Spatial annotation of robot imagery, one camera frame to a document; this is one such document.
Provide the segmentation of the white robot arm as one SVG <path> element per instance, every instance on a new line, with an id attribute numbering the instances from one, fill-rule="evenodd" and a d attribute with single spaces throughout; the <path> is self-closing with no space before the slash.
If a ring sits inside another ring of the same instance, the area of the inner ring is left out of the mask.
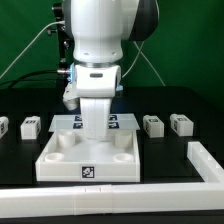
<path id="1" fill-rule="evenodd" d="M 144 41 L 155 31 L 157 0 L 64 0 L 63 6 L 75 59 L 64 101 L 71 109 L 79 101 L 85 136 L 103 139 L 121 80 L 121 42 Z"/>

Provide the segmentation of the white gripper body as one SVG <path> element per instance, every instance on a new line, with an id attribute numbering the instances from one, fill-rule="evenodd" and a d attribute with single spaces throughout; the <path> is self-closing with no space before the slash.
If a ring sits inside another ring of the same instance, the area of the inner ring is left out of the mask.
<path id="1" fill-rule="evenodd" d="M 109 67 L 70 66 L 69 83 L 63 94 L 68 110 L 80 106 L 83 130 L 88 139 L 103 140 L 107 135 L 112 99 L 121 79 L 118 65 Z"/>

